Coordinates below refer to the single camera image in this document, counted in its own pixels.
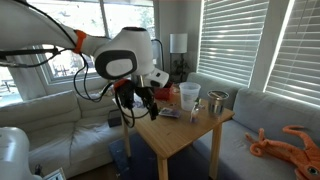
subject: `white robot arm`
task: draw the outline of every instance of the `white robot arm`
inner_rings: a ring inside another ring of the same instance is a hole
[[[47,17],[21,3],[0,0],[0,50],[41,44],[70,49],[77,46],[80,52],[94,57],[97,73],[103,78],[114,80],[131,74],[139,87],[163,87],[167,83],[169,75],[153,64],[152,44],[145,29],[123,28],[113,40],[80,32],[85,38],[78,43],[81,41],[79,31],[62,24],[60,29]]]
[[[21,129],[0,127],[0,179],[42,180],[30,172],[28,152],[29,140]]]

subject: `wooden table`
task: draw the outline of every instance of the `wooden table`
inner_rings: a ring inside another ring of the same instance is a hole
[[[209,176],[212,179],[217,178],[222,123],[231,119],[234,112],[229,109],[224,109],[224,112],[220,117],[211,117],[207,109],[208,102],[206,100],[201,100],[201,104],[203,104],[205,108],[200,110],[198,120],[195,123],[190,122],[190,112],[181,109],[179,93],[174,93],[169,102],[157,101],[158,107],[179,109],[181,112],[179,119],[157,116],[156,120],[151,121],[149,115],[136,119],[135,128],[140,136],[157,154],[160,180],[168,179],[167,159],[210,130],[213,130],[214,133],[212,133]],[[145,110],[135,109],[135,114],[137,116],[144,113]],[[128,128],[125,123],[122,124],[124,128],[125,148],[127,156],[130,157],[131,151]]]

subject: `lamp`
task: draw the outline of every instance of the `lamp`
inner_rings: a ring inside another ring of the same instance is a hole
[[[188,34],[170,34],[170,63],[172,59],[172,54],[180,54],[181,60],[180,63],[177,64],[177,70],[179,69],[180,73],[180,82],[182,82],[183,74],[184,74],[184,58],[183,54],[187,52],[187,45],[188,45]]]

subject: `floor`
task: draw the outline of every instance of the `floor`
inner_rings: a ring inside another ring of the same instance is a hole
[[[101,166],[89,172],[74,176],[68,180],[121,180],[113,163]]]
[[[130,135],[131,158],[128,160],[123,140],[108,145],[114,164],[122,180],[157,180],[157,155],[138,134]],[[209,161],[193,146],[187,146],[168,158],[170,180],[207,180]]]

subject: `window blinds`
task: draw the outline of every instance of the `window blinds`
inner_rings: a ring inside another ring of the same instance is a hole
[[[248,85],[268,0],[204,3],[198,73]]]
[[[320,1],[296,0],[266,92],[320,105]]]

